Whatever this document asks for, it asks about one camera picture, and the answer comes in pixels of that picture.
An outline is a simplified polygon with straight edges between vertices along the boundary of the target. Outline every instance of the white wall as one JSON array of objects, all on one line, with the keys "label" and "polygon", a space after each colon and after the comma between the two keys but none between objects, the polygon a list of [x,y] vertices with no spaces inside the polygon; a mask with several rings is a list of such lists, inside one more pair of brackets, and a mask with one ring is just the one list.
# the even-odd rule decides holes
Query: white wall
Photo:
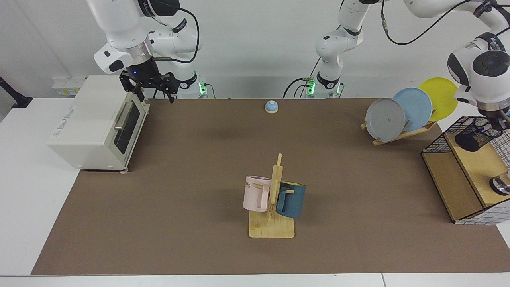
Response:
[{"label": "white wall", "polygon": [[[261,86],[265,77],[282,77],[275,80],[281,85],[275,97],[280,97],[289,79],[310,73],[317,60],[315,41],[338,26],[340,2],[181,0],[181,5],[200,22],[204,45],[196,66],[201,74],[210,79],[258,76],[253,82]],[[390,33],[399,41],[433,22],[415,18],[399,0],[385,8]],[[158,28],[151,19],[143,23],[148,30]],[[50,97],[52,77],[102,75],[92,56],[106,38],[85,0],[1,0],[0,27],[0,75],[21,93]],[[449,77],[450,52],[487,31],[473,15],[452,13],[419,41],[395,46],[381,28],[380,4],[369,11],[363,27],[363,44],[343,56],[341,81],[350,96],[391,97],[430,77]],[[229,90],[235,81],[219,81],[217,95],[228,91],[251,97],[257,92]]]}]

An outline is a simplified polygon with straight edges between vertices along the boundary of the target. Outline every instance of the yellow plate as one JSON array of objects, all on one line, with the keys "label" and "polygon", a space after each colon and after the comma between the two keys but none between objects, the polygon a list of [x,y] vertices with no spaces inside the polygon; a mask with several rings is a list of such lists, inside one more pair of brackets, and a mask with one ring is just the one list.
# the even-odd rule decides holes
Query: yellow plate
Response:
[{"label": "yellow plate", "polygon": [[431,78],[418,86],[430,97],[432,109],[435,112],[430,121],[439,121],[451,115],[457,107],[458,101],[454,98],[457,86],[445,78]]}]

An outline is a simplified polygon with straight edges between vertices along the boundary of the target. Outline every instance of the power strip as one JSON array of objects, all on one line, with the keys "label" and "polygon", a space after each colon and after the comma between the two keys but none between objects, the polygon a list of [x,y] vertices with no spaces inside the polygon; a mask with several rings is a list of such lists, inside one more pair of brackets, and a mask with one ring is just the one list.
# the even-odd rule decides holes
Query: power strip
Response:
[{"label": "power strip", "polygon": [[86,78],[53,78],[53,90],[61,97],[73,98],[78,94]]}]

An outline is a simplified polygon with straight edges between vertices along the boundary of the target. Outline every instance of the white toaster oven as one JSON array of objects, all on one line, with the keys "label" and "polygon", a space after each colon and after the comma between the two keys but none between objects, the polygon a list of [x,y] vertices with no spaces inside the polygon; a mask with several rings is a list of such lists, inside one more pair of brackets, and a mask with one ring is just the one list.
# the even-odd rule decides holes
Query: white toaster oven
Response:
[{"label": "white toaster oven", "polygon": [[148,113],[118,76],[89,76],[47,145],[75,169],[126,170]]}]

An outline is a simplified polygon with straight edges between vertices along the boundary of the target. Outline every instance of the mug rack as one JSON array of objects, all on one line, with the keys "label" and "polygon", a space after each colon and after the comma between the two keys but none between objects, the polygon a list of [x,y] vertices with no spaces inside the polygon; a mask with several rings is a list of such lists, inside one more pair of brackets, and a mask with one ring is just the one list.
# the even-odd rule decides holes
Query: mug rack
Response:
[{"label": "mug rack", "polygon": [[284,167],[282,154],[278,154],[276,165],[273,166],[271,187],[269,188],[269,206],[265,212],[250,211],[248,234],[251,238],[293,238],[294,219],[276,213],[276,201],[282,183]]}]

